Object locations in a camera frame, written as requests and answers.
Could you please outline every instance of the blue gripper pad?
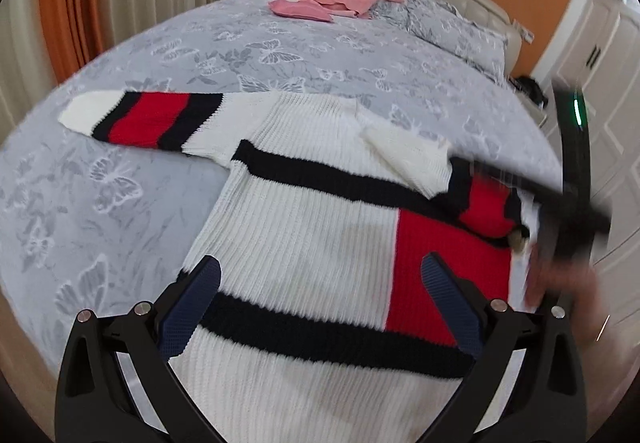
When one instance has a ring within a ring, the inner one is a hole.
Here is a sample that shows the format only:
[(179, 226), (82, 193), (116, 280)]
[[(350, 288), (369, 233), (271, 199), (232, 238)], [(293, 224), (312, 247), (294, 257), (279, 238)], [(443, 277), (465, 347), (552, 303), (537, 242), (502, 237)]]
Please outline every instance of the blue gripper pad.
[(420, 265), (422, 285), (433, 299), (463, 353), (476, 360), (482, 353), (481, 323), (447, 269), (431, 253)]
[(210, 256), (186, 277), (190, 282), (158, 327), (158, 350), (165, 362), (184, 351), (218, 292), (221, 277), (220, 263)]

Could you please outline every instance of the white knit sweater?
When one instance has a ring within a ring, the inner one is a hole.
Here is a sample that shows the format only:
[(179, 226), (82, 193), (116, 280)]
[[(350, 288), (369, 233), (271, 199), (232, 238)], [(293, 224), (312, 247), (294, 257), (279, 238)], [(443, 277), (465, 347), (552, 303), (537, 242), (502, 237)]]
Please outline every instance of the white knit sweater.
[(230, 170), (184, 263), (216, 257), (220, 293), (171, 362), (229, 443), (414, 442), (471, 363), (420, 286), (419, 260), (437, 250), (508, 298), (507, 232), (473, 232), (453, 198), (439, 208), (457, 192), (447, 145), (356, 100), (101, 91), (60, 121)]

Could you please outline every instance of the screw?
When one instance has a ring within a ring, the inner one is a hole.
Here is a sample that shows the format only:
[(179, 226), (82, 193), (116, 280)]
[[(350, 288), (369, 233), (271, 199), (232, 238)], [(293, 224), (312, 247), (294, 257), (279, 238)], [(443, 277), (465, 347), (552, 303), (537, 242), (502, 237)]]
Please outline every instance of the screw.
[(78, 322), (87, 322), (91, 318), (91, 309), (83, 309), (78, 313)]
[(562, 309), (560, 306), (553, 306), (551, 308), (551, 314), (556, 317), (556, 318), (564, 318), (564, 309)]
[(507, 302), (502, 300), (501, 298), (494, 298), (491, 301), (491, 309), (497, 311), (498, 313), (504, 313), (508, 309)]
[(149, 304), (149, 302), (138, 302), (133, 308), (133, 311), (136, 315), (146, 315), (151, 311), (151, 304)]

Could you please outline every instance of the green led light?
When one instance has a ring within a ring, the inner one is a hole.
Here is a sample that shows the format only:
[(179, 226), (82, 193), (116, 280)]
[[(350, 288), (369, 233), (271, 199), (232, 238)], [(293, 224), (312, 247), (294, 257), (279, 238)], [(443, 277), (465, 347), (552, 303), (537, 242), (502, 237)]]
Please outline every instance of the green led light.
[(574, 100), (575, 119), (578, 120), (578, 126), (582, 126), (582, 118), (580, 117), (580, 109), (578, 108), (578, 100)]

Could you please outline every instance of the sweater sleeve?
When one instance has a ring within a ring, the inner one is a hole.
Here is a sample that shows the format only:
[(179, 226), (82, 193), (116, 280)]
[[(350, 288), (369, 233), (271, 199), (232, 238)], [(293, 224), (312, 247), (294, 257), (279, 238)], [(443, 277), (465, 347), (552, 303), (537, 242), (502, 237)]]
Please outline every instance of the sweater sleeve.
[(59, 120), (100, 141), (208, 157), (226, 167), (279, 96), (98, 90), (76, 96)]
[(494, 239), (514, 230), (529, 237), (516, 189), (472, 175), (468, 160), (449, 156), (448, 142), (426, 140), (389, 123), (370, 124), (362, 136), (409, 187), (469, 229)]

